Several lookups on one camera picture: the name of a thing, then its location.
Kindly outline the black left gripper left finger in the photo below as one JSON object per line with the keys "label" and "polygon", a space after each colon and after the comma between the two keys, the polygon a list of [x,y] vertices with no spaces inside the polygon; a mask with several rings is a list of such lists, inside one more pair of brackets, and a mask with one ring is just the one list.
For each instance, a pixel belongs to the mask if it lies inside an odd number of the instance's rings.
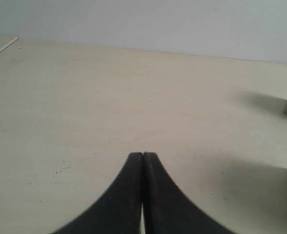
{"label": "black left gripper left finger", "polygon": [[56,234],[138,234],[141,222],[143,154],[130,153],[108,189]]}

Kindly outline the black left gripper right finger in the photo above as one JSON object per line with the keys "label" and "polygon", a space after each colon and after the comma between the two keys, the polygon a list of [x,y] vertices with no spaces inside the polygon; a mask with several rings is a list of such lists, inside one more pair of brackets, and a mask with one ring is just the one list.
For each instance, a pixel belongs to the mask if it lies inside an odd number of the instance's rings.
{"label": "black left gripper right finger", "polygon": [[147,234],[231,234],[179,189],[156,153],[143,154],[143,215]]}

